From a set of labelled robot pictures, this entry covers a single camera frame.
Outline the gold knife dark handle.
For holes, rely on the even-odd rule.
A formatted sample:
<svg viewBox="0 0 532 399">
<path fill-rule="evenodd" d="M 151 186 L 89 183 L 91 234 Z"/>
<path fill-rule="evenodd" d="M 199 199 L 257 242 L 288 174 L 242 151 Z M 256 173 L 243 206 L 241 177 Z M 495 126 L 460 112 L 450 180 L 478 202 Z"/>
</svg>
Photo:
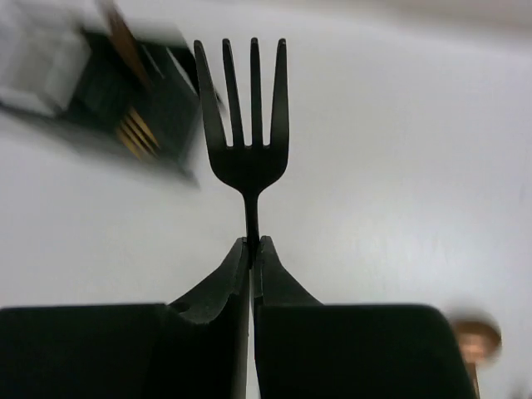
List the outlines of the gold knife dark handle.
<svg viewBox="0 0 532 399">
<path fill-rule="evenodd" d="M 126 21 L 113 1 L 98 1 L 97 4 L 109 25 L 113 47 L 141 85 L 149 91 L 152 87 L 151 81 L 140 59 L 137 42 Z"/>
</svg>

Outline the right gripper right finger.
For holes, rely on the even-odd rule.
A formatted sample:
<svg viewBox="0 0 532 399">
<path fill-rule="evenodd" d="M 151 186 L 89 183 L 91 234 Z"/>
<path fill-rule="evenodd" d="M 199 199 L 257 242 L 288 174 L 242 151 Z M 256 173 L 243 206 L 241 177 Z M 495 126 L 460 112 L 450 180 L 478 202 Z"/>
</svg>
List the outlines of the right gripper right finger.
<svg viewBox="0 0 532 399">
<path fill-rule="evenodd" d="M 254 353 L 263 398 L 472 398 L 443 314 L 422 304 L 326 305 L 261 239 Z"/>
</svg>

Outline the gold fork dark handle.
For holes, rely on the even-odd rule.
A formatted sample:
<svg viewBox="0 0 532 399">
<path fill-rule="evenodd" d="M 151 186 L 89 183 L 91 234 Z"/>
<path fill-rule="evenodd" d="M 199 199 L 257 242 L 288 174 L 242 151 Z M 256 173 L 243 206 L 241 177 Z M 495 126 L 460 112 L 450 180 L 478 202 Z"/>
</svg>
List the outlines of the gold fork dark handle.
<svg viewBox="0 0 532 399">
<path fill-rule="evenodd" d="M 116 135 L 137 159 L 152 160 L 158 157 L 159 141 L 134 107 L 119 122 Z"/>
</svg>

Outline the copper spoon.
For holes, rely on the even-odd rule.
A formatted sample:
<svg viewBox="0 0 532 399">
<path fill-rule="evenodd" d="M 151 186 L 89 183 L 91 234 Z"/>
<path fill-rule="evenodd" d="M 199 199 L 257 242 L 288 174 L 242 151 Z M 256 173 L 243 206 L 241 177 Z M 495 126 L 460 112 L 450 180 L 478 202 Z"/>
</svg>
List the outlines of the copper spoon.
<svg viewBox="0 0 532 399">
<path fill-rule="evenodd" d="M 497 356 L 501 348 L 500 330 L 493 323 L 480 319 L 455 319 L 451 326 L 475 395 L 480 398 L 477 368 Z"/>
</svg>

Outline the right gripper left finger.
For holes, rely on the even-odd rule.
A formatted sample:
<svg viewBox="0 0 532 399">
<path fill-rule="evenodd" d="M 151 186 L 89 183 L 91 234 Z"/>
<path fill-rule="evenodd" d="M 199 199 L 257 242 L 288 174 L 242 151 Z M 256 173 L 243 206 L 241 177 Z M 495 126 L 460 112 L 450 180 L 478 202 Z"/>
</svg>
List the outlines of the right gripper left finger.
<svg viewBox="0 0 532 399">
<path fill-rule="evenodd" d="M 172 303 L 3 308 L 4 398 L 242 398 L 249 250 Z"/>
</svg>

